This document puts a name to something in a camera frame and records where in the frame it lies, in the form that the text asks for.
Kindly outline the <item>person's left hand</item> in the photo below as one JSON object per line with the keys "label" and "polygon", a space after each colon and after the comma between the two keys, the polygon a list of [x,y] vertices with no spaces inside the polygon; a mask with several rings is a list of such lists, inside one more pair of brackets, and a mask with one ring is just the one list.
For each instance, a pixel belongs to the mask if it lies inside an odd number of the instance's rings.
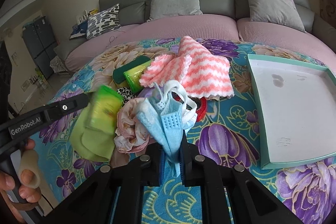
{"label": "person's left hand", "polygon": [[[34,189],[26,186],[26,184],[29,184],[32,181],[33,177],[34,173],[28,169],[24,169],[21,172],[21,182],[23,183],[23,185],[21,185],[21,187],[19,188],[19,194],[22,199],[30,203],[36,203],[42,197],[41,190],[39,188]],[[21,216],[20,212],[13,206],[13,204],[11,203],[11,201],[7,196],[6,192],[9,190],[13,190],[14,187],[15,187],[14,179],[10,175],[1,172],[1,196],[3,197],[6,205],[12,212],[13,216],[15,217],[16,222],[26,223],[26,221]]]}

